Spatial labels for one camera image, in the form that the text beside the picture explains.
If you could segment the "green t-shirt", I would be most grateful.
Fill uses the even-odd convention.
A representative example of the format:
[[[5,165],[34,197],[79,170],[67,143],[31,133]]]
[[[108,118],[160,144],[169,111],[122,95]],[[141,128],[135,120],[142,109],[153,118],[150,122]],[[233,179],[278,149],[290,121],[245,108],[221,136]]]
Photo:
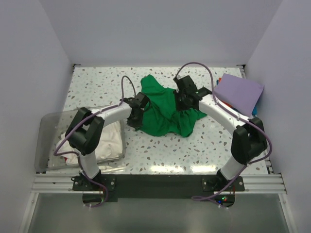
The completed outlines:
[[[141,93],[151,101],[145,107],[142,126],[139,130],[151,136],[175,133],[182,137],[192,134],[196,121],[207,114],[195,109],[178,111],[173,89],[163,87],[152,75],[141,79]]]

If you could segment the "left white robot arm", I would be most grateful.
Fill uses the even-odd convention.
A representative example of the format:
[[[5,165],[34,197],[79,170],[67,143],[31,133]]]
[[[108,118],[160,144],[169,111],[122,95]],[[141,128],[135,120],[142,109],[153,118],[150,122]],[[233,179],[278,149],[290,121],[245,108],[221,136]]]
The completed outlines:
[[[145,107],[150,105],[150,99],[139,92],[133,98],[123,98],[120,104],[110,105],[95,113],[85,107],[78,110],[66,131],[65,140],[77,152],[78,165],[85,176],[85,187],[96,190],[101,184],[95,149],[100,142],[103,128],[126,119],[128,126],[138,129],[142,126]]]

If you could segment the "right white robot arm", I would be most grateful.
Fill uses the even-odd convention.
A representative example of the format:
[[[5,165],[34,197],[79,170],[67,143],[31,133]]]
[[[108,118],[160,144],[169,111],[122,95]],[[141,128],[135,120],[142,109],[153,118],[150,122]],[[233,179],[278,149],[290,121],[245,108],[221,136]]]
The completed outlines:
[[[195,109],[212,117],[231,134],[231,157],[217,172],[216,184],[219,189],[227,191],[234,184],[234,177],[254,158],[261,155],[267,148],[267,139],[263,135],[262,121],[255,117],[250,119],[220,104],[212,91],[197,88],[188,75],[175,77],[177,89],[173,91],[178,111]]]

